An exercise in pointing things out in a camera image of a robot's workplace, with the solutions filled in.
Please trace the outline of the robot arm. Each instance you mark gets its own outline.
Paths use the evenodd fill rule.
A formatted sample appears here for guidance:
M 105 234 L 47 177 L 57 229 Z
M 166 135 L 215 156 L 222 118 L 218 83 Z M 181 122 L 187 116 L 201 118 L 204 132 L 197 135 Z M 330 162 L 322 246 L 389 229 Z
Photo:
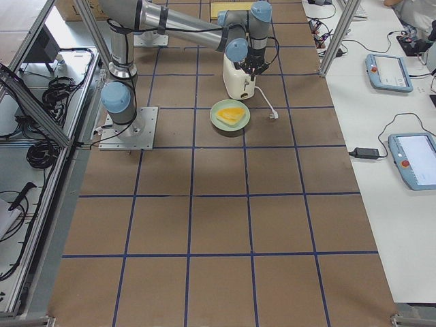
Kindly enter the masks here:
M 223 82 L 230 98 L 253 97 L 256 78 L 268 69 L 266 46 L 272 6 L 256 1 L 247 10 L 224 10 L 213 24 L 150 1 L 101 1 L 112 33 L 108 69 L 117 82 L 137 75 L 134 33 L 169 35 L 224 54 Z

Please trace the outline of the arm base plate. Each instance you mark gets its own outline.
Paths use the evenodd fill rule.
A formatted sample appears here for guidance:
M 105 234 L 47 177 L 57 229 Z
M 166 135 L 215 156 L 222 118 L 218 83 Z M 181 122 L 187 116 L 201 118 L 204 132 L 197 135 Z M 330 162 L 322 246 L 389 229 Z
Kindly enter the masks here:
M 141 48 L 166 47 L 169 37 L 160 35 L 156 31 L 147 31 L 144 33 L 134 33 L 134 46 Z
M 109 114 L 105 124 L 112 125 L 102 132 L 103 140 L 98 143 L 101 151 L 135 151 L 152 150 L 154 145 L 155 128 L 157 124 L 158 107 L 140 107 L 136 120 L 126 131 L 116 136 L 124 127 L 114 125 Z

